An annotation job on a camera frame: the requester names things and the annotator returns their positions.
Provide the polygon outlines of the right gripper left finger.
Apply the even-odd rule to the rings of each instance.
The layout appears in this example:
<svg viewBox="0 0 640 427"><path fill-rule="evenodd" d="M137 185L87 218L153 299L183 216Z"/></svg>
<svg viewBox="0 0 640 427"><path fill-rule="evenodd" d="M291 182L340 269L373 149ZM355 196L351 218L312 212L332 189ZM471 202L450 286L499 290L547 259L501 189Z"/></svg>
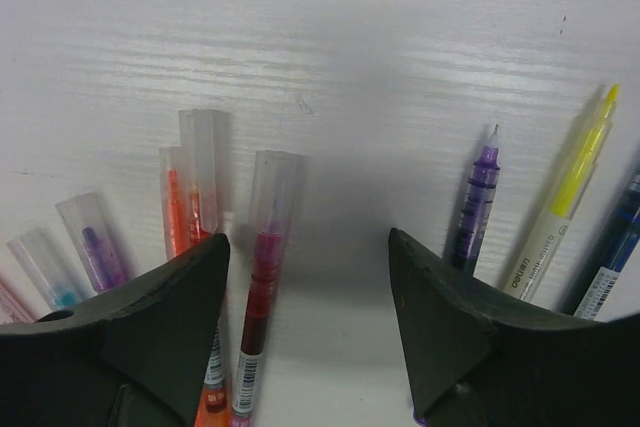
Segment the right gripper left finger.
<svg viewBox="0 0 640 427"><path fill-rule="evenodd" d="M229 259L215 234L106 293L2 326L2 425L193 425Z"/></svg>

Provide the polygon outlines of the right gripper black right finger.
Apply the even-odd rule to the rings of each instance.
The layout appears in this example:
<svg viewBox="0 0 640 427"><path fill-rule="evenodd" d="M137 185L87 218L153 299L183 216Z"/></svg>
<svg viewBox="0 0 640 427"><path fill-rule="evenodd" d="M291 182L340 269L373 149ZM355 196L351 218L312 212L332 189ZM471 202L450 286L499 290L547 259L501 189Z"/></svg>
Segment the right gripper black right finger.
<svg viewBox="0 0 640 427"><path fill-rule="evenodd" d="M639 318L517 300L399 229L388 266L416 416L429 426L635 426Z"/></svg>

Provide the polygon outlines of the yellow highlighter pen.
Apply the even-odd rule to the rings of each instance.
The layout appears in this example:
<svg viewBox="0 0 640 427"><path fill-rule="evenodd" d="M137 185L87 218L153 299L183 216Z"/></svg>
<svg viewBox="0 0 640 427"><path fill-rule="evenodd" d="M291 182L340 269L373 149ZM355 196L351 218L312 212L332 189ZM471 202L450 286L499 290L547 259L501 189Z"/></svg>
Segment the yellow highlighter pen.
<svg viewBox="0 0 640 427"><path fill-rule="evenodd" d="M581 122L526 242L502 283L503 293L525 302L533 299L597 166L613 125L618 95L615 83Z"/></svg>

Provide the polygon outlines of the red pen with cap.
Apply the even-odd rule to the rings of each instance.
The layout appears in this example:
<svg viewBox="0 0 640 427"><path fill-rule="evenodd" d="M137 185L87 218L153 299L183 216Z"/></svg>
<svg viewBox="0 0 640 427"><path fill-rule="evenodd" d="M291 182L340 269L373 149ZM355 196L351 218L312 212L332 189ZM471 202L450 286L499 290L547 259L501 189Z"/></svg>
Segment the red pen with cap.
<svg viewBox="0 0 640 427"><path fill-rule="evenodd" d="M256 153L248 220L252 270L232 393L232 426L252 424L256 384L303 166L301 155L272 150Z"/></svg>

